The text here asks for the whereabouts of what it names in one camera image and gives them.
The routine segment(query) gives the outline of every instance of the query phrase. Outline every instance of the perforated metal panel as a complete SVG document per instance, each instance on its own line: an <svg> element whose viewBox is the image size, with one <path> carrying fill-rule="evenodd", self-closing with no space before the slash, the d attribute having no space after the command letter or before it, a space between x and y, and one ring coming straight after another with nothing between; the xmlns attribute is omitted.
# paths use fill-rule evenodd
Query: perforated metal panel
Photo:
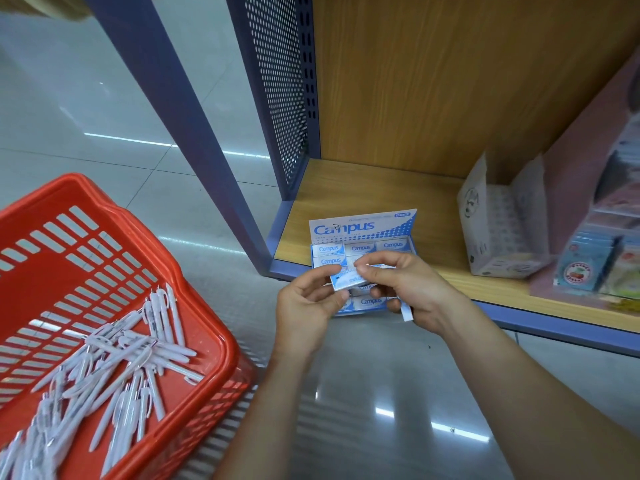
<svg viewBox="0 0 640 480"><path fill-rule="evenodd" d="M303 60L312 57L308 55L312 49L307 44L308 50L301 51L301 17L305 42L312 37L304 24L309 14L306 19L300 14L301 2L304 0L227 0L284 200L293 197L296 177L308 154L307 120L317 118L317 112L307 109Z"/></svg>

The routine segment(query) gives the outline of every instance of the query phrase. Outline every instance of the red plastic basket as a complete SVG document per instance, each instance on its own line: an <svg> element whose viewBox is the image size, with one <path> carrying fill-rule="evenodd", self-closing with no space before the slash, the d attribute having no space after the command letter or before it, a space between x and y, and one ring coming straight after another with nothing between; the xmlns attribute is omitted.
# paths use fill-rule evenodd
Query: red plastic basket
<svg viewBox="0 0 640 480"><path fill-rule="evenodd" d="M168 412L108 478L167 478L251 384L254 367L180 266L135 218L87 177L68 174L0 212L0 446L24 429L42 391L31 387L81 345L83 333L140 308L152 286L171 284L196 387L166 371ZM83 421L60 478L99 478L108 448L88 446L104 407Z"/></svg>

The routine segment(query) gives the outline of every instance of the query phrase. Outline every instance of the glossy floor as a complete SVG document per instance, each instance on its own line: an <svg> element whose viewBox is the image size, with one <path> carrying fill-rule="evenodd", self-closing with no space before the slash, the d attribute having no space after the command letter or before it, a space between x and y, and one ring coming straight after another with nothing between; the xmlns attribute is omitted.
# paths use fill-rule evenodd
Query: glossy floor
<svg viewBox="0 0 640 480"><path fill-rule="evenodd" d="M155 4L266 234L280 197L225 1ZM63 173L91 177L159 236L264 364L284 283L255 272L172 144L94 20L0 14L0 207ZM508 333L640 433L638 360ZM247 405L238 405L178 478L211 475ZM300 479L511 477L443 341L390 314L332 321L303 389L291 471Z"/></svg>

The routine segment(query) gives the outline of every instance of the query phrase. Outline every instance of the person's left hand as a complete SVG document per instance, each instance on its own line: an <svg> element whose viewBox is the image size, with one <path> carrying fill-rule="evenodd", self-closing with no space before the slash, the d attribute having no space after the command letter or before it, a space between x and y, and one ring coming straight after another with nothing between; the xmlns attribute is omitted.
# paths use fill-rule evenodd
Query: person's left hand
<svg viewBox="0 0 640 480"><path fill-rule="evenodd" d="M320 348L329 320L349 298L347 290L337 293L329 276L339 273L339 264L316 267L300 275L278 293L276 340L278 358L302 360L306 364Z"/></svg>

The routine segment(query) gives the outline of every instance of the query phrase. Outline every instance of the wooden back panel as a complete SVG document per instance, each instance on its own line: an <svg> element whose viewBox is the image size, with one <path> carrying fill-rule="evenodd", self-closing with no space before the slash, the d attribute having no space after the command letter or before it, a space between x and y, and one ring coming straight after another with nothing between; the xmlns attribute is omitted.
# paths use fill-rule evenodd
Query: wooden back panel
<svg viewBox="0 0 640 480"><path fill-rule="evenodd" d="M640 41L640 0L314 0L322 158L510 180Z"/></svg>

